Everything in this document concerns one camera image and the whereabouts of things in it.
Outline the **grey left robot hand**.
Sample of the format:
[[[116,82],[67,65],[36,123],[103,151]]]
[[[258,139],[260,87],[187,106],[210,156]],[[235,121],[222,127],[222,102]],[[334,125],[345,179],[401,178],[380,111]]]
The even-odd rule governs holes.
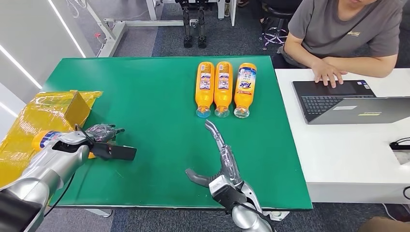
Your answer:
[[[114,124],[96,124],[86,129],[86,133],[92,135],[96,142],[104,143],[115,141],[116,136],[124,131],[124,128],[117,128]]]

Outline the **person's right hand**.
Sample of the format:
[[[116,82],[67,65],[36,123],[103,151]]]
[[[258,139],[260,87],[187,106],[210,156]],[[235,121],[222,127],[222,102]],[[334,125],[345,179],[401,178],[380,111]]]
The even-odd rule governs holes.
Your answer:
[[[346,71],[339,70],[323,60],[316,61],[311,69],[314,73],[315,83],[322,81],[324,86],[330,85],[331,88],[336,88],[337,83],[343,84],[342,75],[347,74]]]

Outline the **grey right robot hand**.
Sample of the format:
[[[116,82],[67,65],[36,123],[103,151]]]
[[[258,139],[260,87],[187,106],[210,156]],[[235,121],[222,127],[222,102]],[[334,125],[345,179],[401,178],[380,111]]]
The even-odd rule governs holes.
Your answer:
[[[237,166],[231,147],[225,143],[221,133],[219,132],[219,130],[213,122],[206,119],[205,127],[207,130],[210,131],[211,135],[216,141],[220,153],[221,168],[213,176],[199,175],[192,169],[186,169],[185,174],[187,175],[190,181],[206,188],[209,187],[209,184],[212,181],[214,181],[221,175],[224,175],[226,178],[228,178],[234,186],[240,185],[243,182],[243,180],[240,176],[239,168]]]

